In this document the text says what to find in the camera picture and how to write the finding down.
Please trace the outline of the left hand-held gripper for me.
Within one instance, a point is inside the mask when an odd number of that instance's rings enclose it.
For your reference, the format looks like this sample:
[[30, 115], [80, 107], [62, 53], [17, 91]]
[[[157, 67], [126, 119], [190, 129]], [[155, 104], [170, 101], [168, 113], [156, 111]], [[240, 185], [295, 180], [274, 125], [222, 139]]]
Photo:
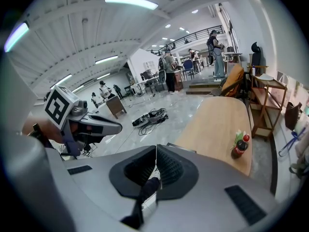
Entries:
[[60, 130], [66, 147], [63, 156], [77, 157], [90, 144], [100, 143], [103, 137], [121, 132], [122, 125], [88, 111], [87, 101], [78, 98], [66, 87], [55, 86], [49, 93], [44, 111]]

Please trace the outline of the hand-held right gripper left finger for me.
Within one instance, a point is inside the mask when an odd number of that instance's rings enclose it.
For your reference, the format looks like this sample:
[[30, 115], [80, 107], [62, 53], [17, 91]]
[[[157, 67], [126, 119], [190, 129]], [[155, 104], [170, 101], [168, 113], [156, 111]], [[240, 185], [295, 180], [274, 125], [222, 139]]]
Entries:
[[118, 156], [124, 159], [110, 169], [109, 180], [121, 196], [137, 199], [155, 168], [156, 146], [139, 147]]

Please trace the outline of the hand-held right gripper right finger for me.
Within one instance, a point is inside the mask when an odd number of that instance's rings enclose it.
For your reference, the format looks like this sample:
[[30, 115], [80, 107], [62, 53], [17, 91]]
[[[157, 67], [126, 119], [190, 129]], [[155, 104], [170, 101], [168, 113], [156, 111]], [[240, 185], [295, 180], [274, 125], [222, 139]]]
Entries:
[[199, 171], [187, 158], [189, 154], [193, 152], [168, 145], [156, 146], [156, 166], [162, 186], [156, 194], [158, 201], [181, 199], [196, 185]]

